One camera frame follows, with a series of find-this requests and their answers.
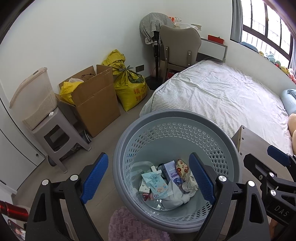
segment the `gray chair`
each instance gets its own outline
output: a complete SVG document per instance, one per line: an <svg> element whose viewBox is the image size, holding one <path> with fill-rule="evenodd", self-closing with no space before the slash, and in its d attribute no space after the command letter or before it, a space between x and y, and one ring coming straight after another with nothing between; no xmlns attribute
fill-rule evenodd
<svg viewBox="0 0 296 241"><path fill-rule="evenodd" d="M69 139L59 150L54 151L45 137L54 128L56 128L57 125L66 133ZM76 143L81 145L87 151L91 149L91 146L79 135L77 130L66 119L58 107L53 111L52 115L48 115L31 132L35 139L40 143L42 148L46 151L48 156L59 166L59 168L64 173L67 172L67 169L61 163L60 158L70 151Z"/></svg>
<svg viewBox="0 0 296 241"><path fill-rule="evenodd" d="M160 28L160 39L165 51L165 68L162 71L163 83L167 79L168 69L182 71L196 63L201 38L194 28Z"/></svg>

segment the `mattress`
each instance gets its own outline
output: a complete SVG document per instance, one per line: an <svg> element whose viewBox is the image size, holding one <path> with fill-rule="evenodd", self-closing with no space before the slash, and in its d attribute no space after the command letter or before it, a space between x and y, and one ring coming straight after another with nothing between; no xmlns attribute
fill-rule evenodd
<svg viewBox="0 0 296 241"><path fill-rule="evenodd" d="M280 97L226 64L207 60L177 73L154 92L140 116L162 109L205 116L230 138L244 125L271 145L293 154L288 114Z"/></svg>

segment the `gray plastic basket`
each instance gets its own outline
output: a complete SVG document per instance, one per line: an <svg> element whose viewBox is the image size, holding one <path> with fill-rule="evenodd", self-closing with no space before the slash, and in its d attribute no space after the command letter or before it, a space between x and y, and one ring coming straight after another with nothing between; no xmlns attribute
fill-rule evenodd
<svg viewBox="0 0 296 241"><path fill-rule="evenodd" d="M231 139L210 120L184 110L161 110L133 122L120 137L113 157L116 189L127 208L144 223L166 232L190 233L202 226L211 209L200 190L186 204L166 210L161 200L144 201L137 190L150 163L158 166L196 152L206 165L231 181L242 170Z"/></svg>

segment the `open cardboard box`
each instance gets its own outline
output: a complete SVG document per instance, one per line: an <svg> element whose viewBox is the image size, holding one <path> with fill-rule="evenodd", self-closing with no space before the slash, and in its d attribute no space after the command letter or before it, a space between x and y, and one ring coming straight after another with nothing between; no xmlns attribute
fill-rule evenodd
<svg viewBox="0 0 296 241"><path fill-rule="evenodd" d="M96 69L97 74L94 67L90 66L70 77L84 81L72 93L75 105L66 102L60 95L56 94L58 102L70 106L92 137L95 137L120 116L113 86L112 67L97 65Z"/></svg>

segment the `basket rim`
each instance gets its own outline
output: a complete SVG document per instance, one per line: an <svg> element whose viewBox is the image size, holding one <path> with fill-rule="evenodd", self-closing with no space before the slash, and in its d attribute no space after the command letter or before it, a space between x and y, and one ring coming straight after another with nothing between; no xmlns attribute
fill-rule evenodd
<svg viewBox="0 0 296 241"><path fill-rule="evenodd" d="M238 170L238 173L234 175L234 181L241 182L242 180L242 167L239 164L239 156L237 149L232 142L232 140L227 136L227 134L214 122L207 119L204 116L201 116L197 113L186 111L186 110L177 110L177 109L167 109L167 110L159 110L155 112L151 112L147 115L144 115L137 120L135 120L132 124L129 125L129 127L123 132L121 137L119 138L119 141L116 145L114 155L113 155L113 179L115 183L115 187L119 193L119 196L123 200L124 204L127 206L127 208L140 220L143 220L148 225L157 228L162 229L166 232L174 232L174 233L189 233L189 232L196 232L200 229L202 226L204 220L206 219L206 216L198 221L191 220L189 222L169 222L164 221L160 218L157 218L156 216L152 216L137 203L135 203L131 198L129 197L129 190L127 188L127 184L124 180L124 173L123 173L123 165L122 161L124 158L124 152L126 150L126 146L128 142L130 141L131 137L143 126L146 124L162 119L167 117L181 117L181 118L187 118L194 121L198 121L205 126L209 127L211 130L213 130L225 143L226 147L228 148L230 155L233 158L237 160L238 167L236 170Z"/></svg>

